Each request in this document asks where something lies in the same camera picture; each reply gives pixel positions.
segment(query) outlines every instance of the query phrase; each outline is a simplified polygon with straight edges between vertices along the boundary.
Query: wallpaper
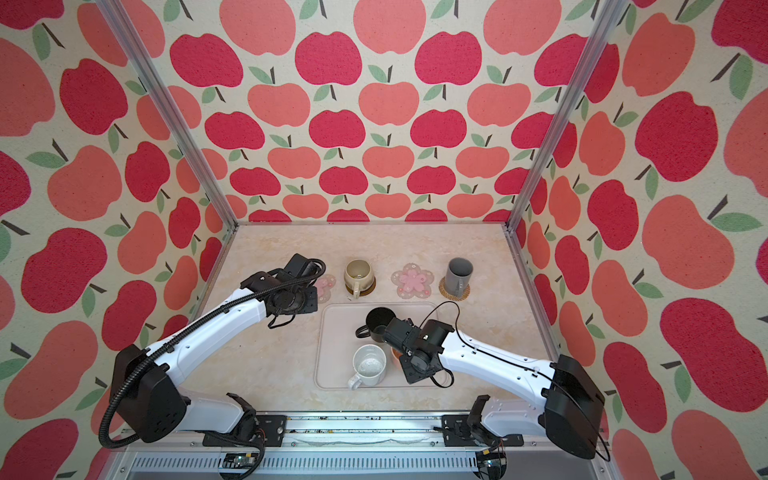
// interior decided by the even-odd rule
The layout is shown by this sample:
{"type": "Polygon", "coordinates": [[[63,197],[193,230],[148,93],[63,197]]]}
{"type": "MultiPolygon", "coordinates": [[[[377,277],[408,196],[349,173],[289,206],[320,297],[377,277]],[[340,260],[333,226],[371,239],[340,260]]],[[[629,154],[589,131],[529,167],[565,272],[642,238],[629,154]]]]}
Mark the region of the wallpaper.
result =
{"type": "Polygon", "coordinates": [[[92,480],[116,352],[187,324],[225,232],[94,3],[0,24],[0,478],[92,480]]]}
{"type": "Polygon", "coordinates": [[[573,160],[517,227],[625,480],[768,475],[766,12],[630,4],[606,48],[621,73],[587,88],[573,160]]]}
{"type": "MultiPolygon", "coordinates": [[[[600,8],[147,3],[164,37],[138,30],[167,45],[151,55],[180,109],[201,106],[191,133],[243,223],[507,220],[600,8]]],[[[608,52],[591,95],[617,67],[608,52]]]]}

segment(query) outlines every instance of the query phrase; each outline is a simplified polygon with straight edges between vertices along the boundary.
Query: beige tray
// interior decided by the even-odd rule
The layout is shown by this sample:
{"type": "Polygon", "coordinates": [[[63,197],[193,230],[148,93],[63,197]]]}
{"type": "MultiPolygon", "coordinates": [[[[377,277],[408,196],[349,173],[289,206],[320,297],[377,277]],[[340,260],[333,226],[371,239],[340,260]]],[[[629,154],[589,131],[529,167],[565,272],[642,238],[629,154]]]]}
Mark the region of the beige tray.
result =
{"type": "MultiPolygon", "coordinates": [[[[352,357],[358,348],[368,344],[378,345],[386,352],[386,374],[384,380],[377,386],[361,386],[360,388],[436,388],[429,379],[409,385],[406,382],[406,376],[402,374],[400,362],[395,359],[389,345],[376,343],[370,337],[359,339],[355,336],[355,330],[366,324],[368,312],[377,306],[391,309],[400,319],[410,318],[416,325],[419,325],[424,317],[435,308],[435,305],[430,302],[334,303],[328,305],[323,311],[323,320],[320,324],[320,341],[317,349],[317,361],[315,362],[315,385],[318,388],[346,390],[347,381],[355,373],[352,368],[352,357]]],[[[433,313],[431,317],[439,319],[437,312],[433,313]]],[[[448,376],[445,375],[444,378],[444,374],[445,372],[439,372],[435,375],[435,380],[446,382],[448,376]]]]}

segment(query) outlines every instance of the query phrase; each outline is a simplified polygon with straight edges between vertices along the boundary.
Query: black mug handle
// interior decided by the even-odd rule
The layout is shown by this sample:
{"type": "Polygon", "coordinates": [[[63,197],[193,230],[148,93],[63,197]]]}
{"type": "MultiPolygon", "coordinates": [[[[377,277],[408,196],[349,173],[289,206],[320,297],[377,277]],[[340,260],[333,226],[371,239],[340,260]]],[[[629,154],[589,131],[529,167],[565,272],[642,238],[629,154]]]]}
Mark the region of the black mug handle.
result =
{"type": "Polygon", "coordinates": [[[363,325],[357,330],[355,330],[355,336],[359,339],[364,339],[366,337],[371,336],[371,332],[368,330],[367,325],[363,325]]]}

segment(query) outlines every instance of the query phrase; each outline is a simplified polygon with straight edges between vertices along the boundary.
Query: round brown coaster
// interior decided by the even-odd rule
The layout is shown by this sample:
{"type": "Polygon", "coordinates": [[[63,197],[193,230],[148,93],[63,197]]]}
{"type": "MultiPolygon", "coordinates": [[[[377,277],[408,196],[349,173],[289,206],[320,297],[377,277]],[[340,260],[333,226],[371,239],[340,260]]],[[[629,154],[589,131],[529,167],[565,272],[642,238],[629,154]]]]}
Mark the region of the round brown coaster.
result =
{"type": "MultiPolygon", "coordinates": [[[[354,295],[354,294],[355,294],[355,291],[354,291],[354,290],[351,290],[351,289],[350,289],[350,288],[347,286],[347,284],[346,284],[346,283],[344,283],[344,286],[346,287],[346,291],[347,291],[347,292],[349,292],[349,295],[354,295]]],[[[360,292],[360,296],[366,296],[366,295],[368,295],[368,294],[369,294],[369,293],[371,293],[371,292],[373,291],[373,289],[375,289],[375,288],[376,288],[376,277],[374,276],[374,277],[373,277],[373,283],[371,283],[371,286],[369,286],[369,287],[368,287],[368,290],[366,290],[365,292],[360,292]]]]}
{"type": "Polygon", "coordinates": [[[443,277],[440,280],[439,288],[440,288],[440,293],[442,293],[442,295],[445,298],[447,298],[448,300],[453,300],[454,302],[461,302],[462,300],[464,300],[465,298],[467,298],[469,296],[469,285],[467,285],[467,290],[464,290],[464,295],[463,296],[453,296],[450,293],[446,292],[445,291],[445,277],[443,277]]]}

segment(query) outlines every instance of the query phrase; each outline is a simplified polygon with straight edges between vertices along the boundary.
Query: black mug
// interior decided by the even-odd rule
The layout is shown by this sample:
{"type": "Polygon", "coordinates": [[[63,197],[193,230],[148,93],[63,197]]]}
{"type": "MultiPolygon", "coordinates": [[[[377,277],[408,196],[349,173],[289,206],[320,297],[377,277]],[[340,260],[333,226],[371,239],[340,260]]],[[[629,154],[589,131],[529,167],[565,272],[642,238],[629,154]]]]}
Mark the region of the black mug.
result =
{"type": "Polygon", "coordinates": [[[359,339],[371,337],[374,342],[384,343],[384,330],[393,318],[395,318],[393,311],[385,306],[377,306],[368,312],[366,324],[355,330],[355,336],[359,339]]]}

